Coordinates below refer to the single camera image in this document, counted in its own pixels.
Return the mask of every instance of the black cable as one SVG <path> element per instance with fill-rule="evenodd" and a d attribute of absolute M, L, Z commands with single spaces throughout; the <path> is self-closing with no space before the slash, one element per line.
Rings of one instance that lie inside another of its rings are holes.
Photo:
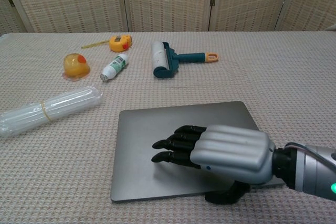
<path fill-rule="evenodd" d="M 290 142 L 290 143 L 285 145 L 285 148 L 295 148 L 295 149 L 298 149 L 298 150 L 302 150 L 303 152 L 305 152 L 306 154 L 309 154 L 310 156 L 314 157 L 317 161 L 321 162 L 323 165 L 330 168 L 332 171 L 334 171 L 336 173 L 336 165 L 334 165 L 332 162 L 330 162 L 326 158 L 322 157 L 317 152 L 311 150 L 310 148 L 308 148 L 308 147 L 306 147 L 302 144 Z"/>

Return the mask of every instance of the silver laptop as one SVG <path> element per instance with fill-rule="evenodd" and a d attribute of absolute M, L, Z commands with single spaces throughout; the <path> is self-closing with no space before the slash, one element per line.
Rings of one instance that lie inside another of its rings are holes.
<path fill-rule="evenodd" d="M 242 102 L 175 106 L 120 112 L 111 186 L 114 202 L 200 195 L 227 190 L 233 180 L 207 171 L 172 163 L 153 163 L 162 150 L 153 143 L 172 135 L 183 125 L 207 127 L 226 124 L 257 130 Z M 284 185 L 274 178 L 258 187 Z"/>

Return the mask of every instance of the robotic hand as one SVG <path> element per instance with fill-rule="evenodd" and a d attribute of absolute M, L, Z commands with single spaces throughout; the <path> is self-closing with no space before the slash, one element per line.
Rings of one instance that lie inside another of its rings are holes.
<path fill-rule="evenodd" d="M 265 132 L 225 125 L 185 125 L 153 144 L 152 161 L 205 169 L 235 180 L 228 191 L 205 194 L 215 204 L 232 204 L 275 175 L 294 190 L 336 201 L 336 149 L 288 143 L 276 148 Z"/>

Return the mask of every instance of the table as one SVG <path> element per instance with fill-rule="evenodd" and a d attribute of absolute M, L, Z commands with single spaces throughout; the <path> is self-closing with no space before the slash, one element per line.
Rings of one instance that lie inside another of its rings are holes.
<path fill-rule="evenodd" d="M 336 202 L 286 187 L 253 190 L 232 206 L 203 196 L 115 204 L 110 199 L 121 110 L 243 101 L 278 147 L 295 141 L 335 147 L 336 33 L 131 33 L 129 66 L 102 83 L 117 54 L 99 34 L 9 34 L 0 40 L 0 111 L 96 84 L 98 107 L 0 139 L 1 223 L 334 223 Z M 179 54 L 214 51 L 217 63 L 180 64 L 172 79 L 154 78 L 151 42 Z M 86 57 L 90 75 L 62 77 L 65 55 Z"/>

